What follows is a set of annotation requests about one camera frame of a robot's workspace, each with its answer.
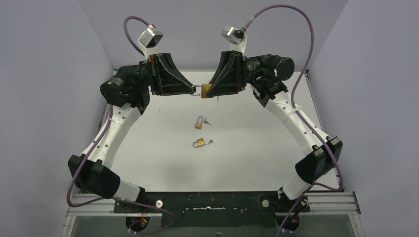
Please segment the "brass padlock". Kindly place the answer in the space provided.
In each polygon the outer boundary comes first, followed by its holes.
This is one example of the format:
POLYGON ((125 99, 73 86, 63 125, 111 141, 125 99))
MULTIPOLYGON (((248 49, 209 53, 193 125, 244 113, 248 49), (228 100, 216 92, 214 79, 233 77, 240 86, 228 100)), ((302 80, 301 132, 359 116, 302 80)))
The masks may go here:
POLYGON ((193 148, 199 148, 206 145, 206 142, 203 138, 197 139, 192 143, 193 148))
POLYGON ((196 129, 201 129, 202 128, 203 120, 204 120, 203 116, 198 116, 197 121, 195 123, 195 128, 196 129))
POLYGON ((208 95, 212 84, 194 85, 192 87, 195 89, 195 92, 191 94, 192 96, 200 96, 203 99, 212 98, 212 96, 208 95))

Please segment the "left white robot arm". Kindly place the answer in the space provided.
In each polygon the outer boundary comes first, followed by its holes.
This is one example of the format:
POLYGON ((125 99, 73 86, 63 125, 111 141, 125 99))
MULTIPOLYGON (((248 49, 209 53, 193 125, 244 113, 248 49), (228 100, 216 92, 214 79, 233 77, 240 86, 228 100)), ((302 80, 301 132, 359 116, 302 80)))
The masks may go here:
POLYGON ((194 94, 193 84, 176 68, 170 53, 150 55, 136 65, 120 67, 100 86, 109 105, 106 121, 92 143, 72 155, 68 167, 77 187, 101 198, 125 200, 135 211, 146 205, 145 189, 111 170, 115 155, 133 124, 145 112, 151 95, 194 94))

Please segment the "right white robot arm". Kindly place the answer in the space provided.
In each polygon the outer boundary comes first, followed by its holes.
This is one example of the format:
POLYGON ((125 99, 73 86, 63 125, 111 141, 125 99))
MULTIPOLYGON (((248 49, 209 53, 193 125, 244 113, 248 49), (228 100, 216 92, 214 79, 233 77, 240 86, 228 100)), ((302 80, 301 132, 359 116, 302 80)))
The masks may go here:
POLYGON ((290 132, 300 146, 304 158, 296 163, 291 179, 278 190, 275 202, 285 211, 297 205, 297 199, 321 176, 334 168, 332 153, 338 159, 343 143, 319 129, 292 103, 292 95, 284 84, 294 73, 289 57, 265 54, 245 57, 238 51, 223 51, 209 84, 203 86, 202 97, 237 94, 249 84, 255 99, 290 132))

